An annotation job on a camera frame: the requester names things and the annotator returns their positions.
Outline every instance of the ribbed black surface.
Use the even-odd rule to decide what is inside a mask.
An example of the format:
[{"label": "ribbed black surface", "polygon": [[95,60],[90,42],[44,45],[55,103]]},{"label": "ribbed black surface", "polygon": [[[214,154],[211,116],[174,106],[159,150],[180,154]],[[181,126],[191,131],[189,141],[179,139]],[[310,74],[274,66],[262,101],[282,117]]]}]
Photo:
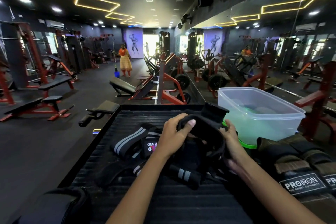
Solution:
[{"label": "ribbed black surface", "polygon": [[[89,191],[93,214],[91,223],[105,223],[124,196],[135,177],[125,174],[107,190],[95,186],[95,172],[116,157],[109,150],[112,138],[123,138],[139,123],[149,122],[162,127],[180,111],[121,111],[94,152],[78,172],[72,186],[84,186]],[[206,180],[197,190],[161,176],[157,183],[145,223],[157,224],[236,224],[252,223],[234,196],[222,184]]]}]

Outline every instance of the black tray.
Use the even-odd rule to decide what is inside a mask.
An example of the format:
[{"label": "black tray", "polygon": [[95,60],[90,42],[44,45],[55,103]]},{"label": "black tray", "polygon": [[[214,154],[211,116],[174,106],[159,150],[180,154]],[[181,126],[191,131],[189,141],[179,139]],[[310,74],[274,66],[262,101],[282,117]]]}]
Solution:
[{"label": "black tray", "polygon": [[[110,140],[127,136],[129,130],[139,123],[149,122],[163,127],[169,118],[184,110],[201,111],[202,107],[203,105],[121,105],[59,187],[85,187],[92,198],[91,223],[105,223],[135,180],[133,174],[126,173],[106,190],[98,188],[93,182],[95,173],[117,158],[109,150]],[[265,223],[265,219],[269,219],[269,216],[264,208],[239,180],[228,185],[206,180],[199,189],[192,190],[169,177],[160,176],[145,223]]]}]

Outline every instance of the woman in yellow dress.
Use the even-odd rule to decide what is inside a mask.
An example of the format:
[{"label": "woman in yellow dress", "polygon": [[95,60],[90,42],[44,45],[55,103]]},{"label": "woman in yellow dress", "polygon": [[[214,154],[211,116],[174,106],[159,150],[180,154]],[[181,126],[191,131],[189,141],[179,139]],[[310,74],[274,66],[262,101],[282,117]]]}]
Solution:
[{"label": "woman in yellow dress", "polygon": [[132,71],[131,56],[129,55],[129,52],[125,48],[124,44],[121,45],[119,55],[120,55],[120,69],[121,71],[123,71],[123,76],[126,76],[127,71],[128,76],[131,77],[131,71]]}]

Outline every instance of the hand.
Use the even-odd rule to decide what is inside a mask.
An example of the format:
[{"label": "hand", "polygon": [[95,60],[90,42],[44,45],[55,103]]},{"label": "hand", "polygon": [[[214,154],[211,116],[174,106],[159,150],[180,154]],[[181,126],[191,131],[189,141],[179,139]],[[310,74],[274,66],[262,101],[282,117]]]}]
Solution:
[{"label": "hand", "polygon": [[165,123],[154,153],[168,159],[182,146],[188,133],[196,124],[195,120],[190,120],[183,129],[177,132],[177,125],[185,116],[187,116],[186,113],[181,113]]},{"label": "hand", "polygon": [[226,165],[235,173],[242,174],[244,172],[243,167],[253,160],[239,143],[236,127],[230,120],[225,120],[225,122],[229,128],[228,131],[225,131],[224,128],[221,128],[220,131],[225,138],[227,148],[232,158],[226,161]]}]

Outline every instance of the yellow dress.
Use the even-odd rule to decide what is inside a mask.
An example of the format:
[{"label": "yellow dress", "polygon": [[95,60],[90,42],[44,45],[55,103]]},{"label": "yellow dress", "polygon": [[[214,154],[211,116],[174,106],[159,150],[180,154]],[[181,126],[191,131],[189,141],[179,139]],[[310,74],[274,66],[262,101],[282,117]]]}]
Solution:
[{"label": "yellow dress", "polygon": [[132,64],[128,57],[129,55],[128,50],[126,48],[125,49],[120,48],[119,55],[120,55],[121,71],[132,71]]}]

